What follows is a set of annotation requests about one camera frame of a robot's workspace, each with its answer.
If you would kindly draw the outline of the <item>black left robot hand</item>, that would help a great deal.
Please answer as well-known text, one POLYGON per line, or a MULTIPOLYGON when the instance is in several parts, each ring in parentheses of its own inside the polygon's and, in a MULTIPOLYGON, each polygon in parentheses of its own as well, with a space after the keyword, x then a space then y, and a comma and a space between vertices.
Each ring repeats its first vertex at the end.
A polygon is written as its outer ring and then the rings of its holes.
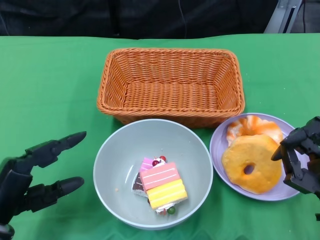
POLYGON ((20 157, 5 159, 0 165, 0 224, 7 225, 14 216, 25 211, 37 212, 50 207, 58 199, 77 190, 84 184, 76 176, 58 180, 51 185, 31 186, 33 167, 45 168, 58 160, 65 150, 79 144, 86 131, 68 135, 59 140, 49 140, 28 148, 20 157))

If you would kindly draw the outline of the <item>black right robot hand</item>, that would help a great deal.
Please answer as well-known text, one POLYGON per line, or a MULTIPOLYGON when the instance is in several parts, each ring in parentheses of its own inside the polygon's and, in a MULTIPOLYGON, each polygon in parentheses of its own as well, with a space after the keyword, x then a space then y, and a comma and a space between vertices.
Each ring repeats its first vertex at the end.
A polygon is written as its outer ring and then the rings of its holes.
POLYGON ((291 131, 271 157, 281 160, 284 184, 303 193, 320 196, 320 117, 291 131))

